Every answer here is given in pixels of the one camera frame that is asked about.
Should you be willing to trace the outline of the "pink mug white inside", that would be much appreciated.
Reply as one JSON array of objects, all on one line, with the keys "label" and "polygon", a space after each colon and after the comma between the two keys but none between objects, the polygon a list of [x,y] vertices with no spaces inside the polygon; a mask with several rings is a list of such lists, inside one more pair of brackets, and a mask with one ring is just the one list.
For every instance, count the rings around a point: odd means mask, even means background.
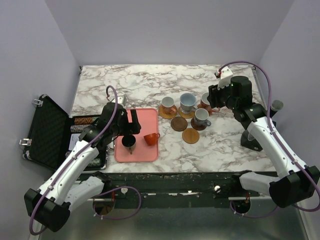
[{"label": "pink mug white inside", "polygon": [[202,108],[208,111],[209,115],[212,113],[218,113],[221,109],[219,107],[212,108],[210,102],[208,101],[209,93],[205,92],[200,99],[200,104],[197,106],[198,108]]}]

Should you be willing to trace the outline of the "black cup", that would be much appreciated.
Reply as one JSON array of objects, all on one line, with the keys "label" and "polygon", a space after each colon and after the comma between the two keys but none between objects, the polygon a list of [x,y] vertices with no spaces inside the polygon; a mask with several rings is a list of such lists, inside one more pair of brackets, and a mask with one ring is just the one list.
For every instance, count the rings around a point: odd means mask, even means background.
[{"label": "black cup", "polygon": [[122,145],[129,151],[132,155],[136,148],[136,138],[134,135],[126,135],[121,140]]}]

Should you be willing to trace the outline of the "orange red cup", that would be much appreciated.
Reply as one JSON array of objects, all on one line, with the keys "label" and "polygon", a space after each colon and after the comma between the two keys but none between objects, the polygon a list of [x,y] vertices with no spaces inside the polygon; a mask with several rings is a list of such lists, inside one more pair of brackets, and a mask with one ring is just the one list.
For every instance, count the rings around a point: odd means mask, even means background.
[{"label": "orange red cup", "polygon": [[154,132],[154,133],[150,133],[150,134],[145,135],[143,138],[148,146],[154,146],[158,143],[158,140],[160,138],[160,134]]}]

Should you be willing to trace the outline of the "small white cup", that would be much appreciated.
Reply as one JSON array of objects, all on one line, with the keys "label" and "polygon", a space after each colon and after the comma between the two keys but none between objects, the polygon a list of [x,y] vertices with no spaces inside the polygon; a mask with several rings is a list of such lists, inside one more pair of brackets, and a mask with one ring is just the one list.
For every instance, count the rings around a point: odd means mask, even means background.
[{"label": "small white cup", "polygon": [[194,122],[196,126],[210,127],[212,123],[208,120],[209,112],[204,108],[198,108],[195,111]]}]

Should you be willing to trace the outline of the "light blue cup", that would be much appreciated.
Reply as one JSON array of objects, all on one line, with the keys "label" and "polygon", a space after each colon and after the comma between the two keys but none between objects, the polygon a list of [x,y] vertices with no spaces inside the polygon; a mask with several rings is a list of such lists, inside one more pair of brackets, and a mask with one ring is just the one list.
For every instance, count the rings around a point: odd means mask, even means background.
[{"label": "light blue cup", "polygon": [[189,114],[197,110],[196,107],[197,99],[191,93],[183,93],[180,96],[180,109],[184,114]]}]

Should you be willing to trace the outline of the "woven rattan coaster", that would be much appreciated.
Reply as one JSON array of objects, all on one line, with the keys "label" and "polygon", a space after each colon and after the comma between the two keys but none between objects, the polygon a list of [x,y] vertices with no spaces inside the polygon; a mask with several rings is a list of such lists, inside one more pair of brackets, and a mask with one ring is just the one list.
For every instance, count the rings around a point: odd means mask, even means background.
[{"label": "woven rattan coaster", "polygon": [[169,113],[165,112],[165,107],[163,105],[160,105],[158,108],[158,114],[164,119],[173,119],[174,117],[177,116],[178,109],[175,105],[169,110],[170,110]]},{"label": "woven rattan coaster", "polygon": [[185,113],[183,112],[183,110],[181,109],[181,107],[178,108],[178,114],[185,118],[185,119],[192,119],[194,116],[195,116],[195,112],[194,111],[191,111],[189,113]]}]

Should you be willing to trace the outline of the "dark wood coaster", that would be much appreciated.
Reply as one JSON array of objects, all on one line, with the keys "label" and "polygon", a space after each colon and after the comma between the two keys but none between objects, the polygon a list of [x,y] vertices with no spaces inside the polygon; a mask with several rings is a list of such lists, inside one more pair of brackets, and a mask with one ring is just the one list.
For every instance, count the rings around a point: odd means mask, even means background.
[{"label": "dark wood coaster", "polygon": [[197,131],[202,131],[202,130],[204,130],[204,129],[207,128],[206,125],[200,125],[200,124],[198,124],[198,123],[196,122],[195,117],[193,117],[193,118],[191,119],[190,124],[191,124],[191,126],[192,126],[195,130],[197,130]]},{"label": "dark wood coaster", "polygon": [[177,132],[182,132],[187,128],[188,122],[185,118],[181,116],[176,116],[171,120],[170,125],[173,130]]}]

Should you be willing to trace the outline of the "white cup brown handle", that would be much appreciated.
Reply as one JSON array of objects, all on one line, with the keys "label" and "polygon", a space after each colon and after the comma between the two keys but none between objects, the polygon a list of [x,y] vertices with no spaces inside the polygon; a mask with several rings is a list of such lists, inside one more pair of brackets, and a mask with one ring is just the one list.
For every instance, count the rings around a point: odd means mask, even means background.
[{"label": "white cup brown handle", "polygon": [[177,112],[175,108],[175,101],[172,97],[164,97],[161,100],[161,106],[166,114],[175,114]]}]

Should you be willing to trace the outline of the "light wood coaster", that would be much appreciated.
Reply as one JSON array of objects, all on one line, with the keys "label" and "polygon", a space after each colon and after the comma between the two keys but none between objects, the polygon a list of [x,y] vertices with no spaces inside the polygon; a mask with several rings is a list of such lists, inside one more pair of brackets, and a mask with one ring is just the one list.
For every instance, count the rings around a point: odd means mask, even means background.
[{"label": "light wood coaster", "polygon": [[195,144],[199,141],[200,139],[200,134],[197,130],[194,128],[186,128],[182,132],[182,139],[187,143],[187,144]]}]

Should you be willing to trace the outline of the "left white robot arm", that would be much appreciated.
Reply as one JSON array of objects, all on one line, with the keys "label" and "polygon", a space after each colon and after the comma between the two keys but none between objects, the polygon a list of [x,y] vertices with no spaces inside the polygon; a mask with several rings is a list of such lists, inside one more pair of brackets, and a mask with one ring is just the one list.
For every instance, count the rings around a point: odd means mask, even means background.
[{"label": "left white robot arm", "polygon": [[77,203],[97,195],[107,197],[111,185],[106,175],[99,171],[89,177],[85,190],[75,193],[72,186],[99,155],[101,146],[108,145],[115,137],[137,135],[141,128],[135,109],[126,110],[118,103],[107,103],[97,120],[81,132],[75,147],[54,174],[38,189],[30,188],[24,194],[30,233],[34,236],[41,233],[33,230],[34,221],[43,225],[45,230],[57,232],[66,224]]}]

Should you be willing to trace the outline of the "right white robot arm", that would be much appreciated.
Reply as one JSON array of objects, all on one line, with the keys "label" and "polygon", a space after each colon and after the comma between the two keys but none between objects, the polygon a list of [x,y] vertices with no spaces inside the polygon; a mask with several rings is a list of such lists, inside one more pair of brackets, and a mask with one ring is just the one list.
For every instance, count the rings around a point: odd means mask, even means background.
[{"label": "right white robot arm", "polygon": [[259,103],[253,102],[252,83],[245,76],[233,76],[223,88],[211,85],[207,100],[212,108],[227,107],[248,134],[258,142],[271,160],[277,176],[261,175],[253,171],[236,174],[230,191],[241,196],[255,191],[270,196],[280,208],[286,208],[310,198],[320,178],[316,166],[307,166],[288,146],[271,122],[270,114]]}]

